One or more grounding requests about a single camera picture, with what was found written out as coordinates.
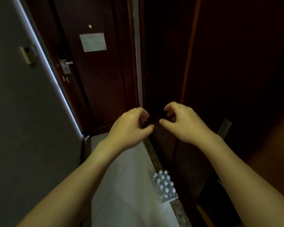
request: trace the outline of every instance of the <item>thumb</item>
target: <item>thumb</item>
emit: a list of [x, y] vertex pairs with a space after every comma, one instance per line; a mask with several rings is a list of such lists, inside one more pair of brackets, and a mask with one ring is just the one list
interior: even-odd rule
[[174, 122], [169, 122], [166, 119], [160, 119], [159, 123], [164, 127], [165, 129], [169, 130], [171, 133], [173, 132], [174, 129]]
[[144, 128], [141, 130], [143, 137], [146, 138], [148, 137], [154, 130], [154, 125], [149, 125], [148, 127]]

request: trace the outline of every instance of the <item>forearm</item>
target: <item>forearm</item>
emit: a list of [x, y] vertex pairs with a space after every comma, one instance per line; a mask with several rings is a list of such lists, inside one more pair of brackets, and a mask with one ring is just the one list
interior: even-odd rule
[[212, 163], [245, 226], [284, 226], [284, 196], [218, 136], [199, 147]]
[[80, 214], [87, 202], [91, 201], [115, 158], [107, 150], [110, 148], [101, 142], [90, 157], [50, 192], [18, 226], [78, 226]]

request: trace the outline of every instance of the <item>white tile floor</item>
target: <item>white tile floor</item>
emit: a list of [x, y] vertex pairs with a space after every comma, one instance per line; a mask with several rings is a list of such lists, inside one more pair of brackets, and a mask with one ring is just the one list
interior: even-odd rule
[[[107, 135], [92, 137], [92, 151]], [[92, 226], [178, 227], [170, 204], [159, 201], [152, 172], [143, 142], [123, 152], [108, 168], [92, 200]]]

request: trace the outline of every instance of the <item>white paper on door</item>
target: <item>white paper on door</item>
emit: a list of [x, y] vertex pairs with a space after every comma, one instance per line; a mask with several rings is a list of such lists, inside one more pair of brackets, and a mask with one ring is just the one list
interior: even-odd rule
[[104, 33], [80, 34], [84, 52], [106, 50]]

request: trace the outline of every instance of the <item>light strip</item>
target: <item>light strip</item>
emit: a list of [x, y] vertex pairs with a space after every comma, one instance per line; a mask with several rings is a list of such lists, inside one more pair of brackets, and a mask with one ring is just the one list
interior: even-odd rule
[[56, 92], [60, 96], [60, 99], [62, 100], [62, 102], [64, 103], [64, 106], [65, 106], [66, 110], [68, 111], [68, 114], [69, 114], [69, 116], [70, 116], [76, 130], [77, 130], [78, 135], [80, 136], [80, 138], [82, 138], [82, 133], [81, 133], [80, 128], [79, 128], [79, 126], [76, 122], [76, 119], [75, 119], [75, 117], [74, 117], [74, 115], [73, 115], [64, 95], [63, 95], [63, 93], [62, 93], [62, 90], [61, 90], [61, 88], [60, 88], [60, 86], [57, 82], [57, 79], [56, 79], [56, 77], [53, 73], [53, 70], [50, 67], [50, 64], [49, 64], [49, 62], [48, 62], [48, 60], [45, 56], [45, 53], [44, 53], [44, 51], [43, 51], [43, 49], [40, 45], [40, 42], [39, 42], [39, 40], [38, 40], [38, 38], [37, 38], [37, 36], [34, 32], [33, 27], [31, 26], [31, 23], [30, 23], [27, 15], [26, 15], [26, 12], [25, 12], [20, 0], [12, 0], [12, 1], [14, 3], [15, 9], [16, 9], [19, 17], [20, 17], [20, 20], [23, 23], [24, 28], [26, 29], [28, 36], [30, 37], [30, 39], [33, 41], [33, 43], [36, 45], [36, 47], [38, 49], [40, 59], [43, 63], [43, 66], [47, 69], [47, 73], [49, 74], [49, 77], [50, 77], [50, 80], [53, 84], [53, 87], [55, 88]]

